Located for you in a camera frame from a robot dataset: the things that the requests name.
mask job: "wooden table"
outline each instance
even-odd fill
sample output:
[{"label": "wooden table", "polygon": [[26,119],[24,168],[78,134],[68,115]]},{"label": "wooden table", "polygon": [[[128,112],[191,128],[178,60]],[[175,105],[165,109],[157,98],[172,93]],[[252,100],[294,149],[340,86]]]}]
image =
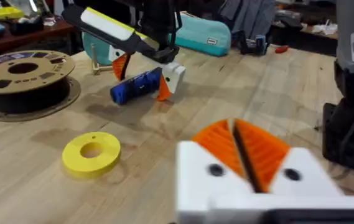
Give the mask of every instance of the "wooden table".
[{"label": "wooden table", "polygon": [[[341,98],[334,58],[289,49],[263,57],[211,57],[181,49],[187,68],[175,103],[150,96],[117,106],[109,97],[115,77],[91,74],[84,52],[74,55],[71,76],[82,94],[68,108],[25,123],[0,123],[0,223],[169,223],[174,221],[175,144],[223,118],[243,118],[291,146],[321,153],[322,107]],[[152,68],[134,55],[129,76]],[[114,134],[120,163],[94,180],[62,171],[67,142],[92,131]],[[342,171],[336,168],[332,175]],[[354,194],[354,172],[338,182]]]},{"label": "wooden table", "polygon": [[0,54],[7,50],[12,50],[16,47],[23,46],[25,44],[43,40],[48,37],[66,35],[73,32],[75,29],[72,25],[68,24],[64,20],[59,20],[53,26],[44,26],[43,30],[37,32],[31,32],[24,35],[12,35],[6,26],[6,31],[2,37],[0,37]]}]

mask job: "yellow object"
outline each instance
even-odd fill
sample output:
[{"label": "yellow object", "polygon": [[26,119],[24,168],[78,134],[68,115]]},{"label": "yellow object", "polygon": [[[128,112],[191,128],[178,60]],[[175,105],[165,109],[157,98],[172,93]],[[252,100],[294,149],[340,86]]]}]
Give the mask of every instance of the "yellow object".
[{"label": "yellow object", "polygon": [[87,7],[86,8],[87,11],[96,14],[97,16],[100,16],[103,19],[106,19],[107,21],[116,24],[117,26],[120,26],[128,31],[131,32],[135,32],[135,34],[137,34],[143,41],[145,41],[147,44],[149,44],[149,46],[158,49],[159,48],[159,43],[157,43],[155,40],[152,40],[150,37],[148,37],[145,34],[142,34],[138,31],[136,31],[134,28],[130,27],[129,25],[123,24],[122,22],[117,21],[116,19],[113,19],[103,13],[100,13],[98,11],[96,11],[95,9],[91,8],[91,7]]},{"label": "yellow object", "polygon": [[67,172],[77,178],[94,178],[110,171],[120,157],[120,142],[111,134],[93,132],[70,141],[62,153]]},{"label": "yellow object", "polygon": [[22,18],[23,12],[14,7],[2,7],[0,8],[0,19],[18,19]]}]

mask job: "orange part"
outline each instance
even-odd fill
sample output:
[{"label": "orange part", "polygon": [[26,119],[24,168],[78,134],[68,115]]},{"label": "orange part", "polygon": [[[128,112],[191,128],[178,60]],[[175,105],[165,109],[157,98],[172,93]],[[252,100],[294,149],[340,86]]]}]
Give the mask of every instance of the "orange part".
[{"label": "orange part", "polygon": [[259,187],[263,192],[268,192],[269,185],[290,147],[261,128],[240,119],[235,120],[235,127],[243,140]]},{"label": "orange part", "polygon": [[196,134],[192,141],[199,143],[239,176],[245,177],[240,156],[228,128],[228,120],[211,124]]},{"label": "orange part", "polygon": [[157,96],[158,101],[162,101],[171,96],[171,92],[169,91],[169,87],[167,86],[164,76],[160,77],[160,87],[159,87],[159,95]]},{"label": "orange part", "polygon": [[112,62],[112,68],[114,71],[114,74],[116,75],[116,78],[121,81],[125,77],[123,76],[123,68],[128,62],[127,54],[122,55],[120,58],[117,58]]}]

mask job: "yellow ring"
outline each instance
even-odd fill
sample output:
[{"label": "yellow ring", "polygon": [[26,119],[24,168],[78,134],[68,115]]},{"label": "yellow ring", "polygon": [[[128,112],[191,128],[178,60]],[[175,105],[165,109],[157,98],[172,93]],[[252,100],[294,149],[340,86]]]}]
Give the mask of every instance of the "yellow ring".
[{"label": "yellow ring", "polygon": [[93,132],[71,140],[62,153],[67,172],[77,178],[94,178],[110,171],[120,158],[120,142],[111,134]]}]

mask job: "teal pencil case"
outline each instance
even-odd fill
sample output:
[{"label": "teal pencil case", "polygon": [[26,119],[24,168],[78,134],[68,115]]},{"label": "teal pencil case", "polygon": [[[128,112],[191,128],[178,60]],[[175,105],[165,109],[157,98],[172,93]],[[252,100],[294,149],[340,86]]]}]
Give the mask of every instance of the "teal pencil case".
[{"label": "teal pencil case", "polygon": [[181,13],[182,27],[175,44],[215,56],[226,55],[231,47],[231,31],[222,22]]}]

